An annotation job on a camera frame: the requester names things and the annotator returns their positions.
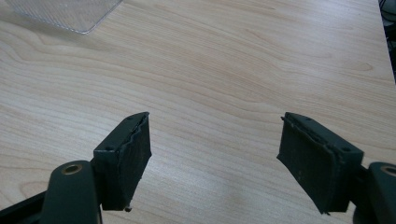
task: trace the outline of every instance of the light wood surface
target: light wood surface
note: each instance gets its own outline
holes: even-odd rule
[[[351,223],[276,159],[286,111],[396,162],[396,91],[376,0],[125,0],[92,33],[0,2],[0,209],[125,117],[150,112],[133,211],[105,223]]]

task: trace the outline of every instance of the wood grain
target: wood grain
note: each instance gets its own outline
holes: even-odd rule
[[[126,116],[153,157],[105,223],[351,223],[321,216],[277,159],[280,117],[396,161],[396,92],[377,2],[125,0],[92,33],[0,2],[0,209],[47,187]]]

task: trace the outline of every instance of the table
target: table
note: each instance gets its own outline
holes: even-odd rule
[[[376,0],[125,0],[92,33],[0,2],[0,209],[150,112],[133,211],[105,223],[351,223],[276,159],[286,111],[396,161],[396,91]]]

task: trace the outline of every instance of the wooden tabletop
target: wooden tabletop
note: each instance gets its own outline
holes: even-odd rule
[[[396,162],[396,90],[376,0],[125,0],[90,34],[0,2],[0,209],[150,112],[153,156],[115,223],[351,223],[276,159],[285,112]]]

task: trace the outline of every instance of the black object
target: black object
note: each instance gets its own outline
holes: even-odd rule
[[[354,223],[396,223],[396,166],[361,166],[363,152],[311,118],[286,113],[277,158],[320,213],[356,204]]]
[[[0,223],[102,223],[104,210],[130,211],[151,156],[149,113],[123,120],[94,150],[93,159],[56,168],[46,192],[0,212]]]

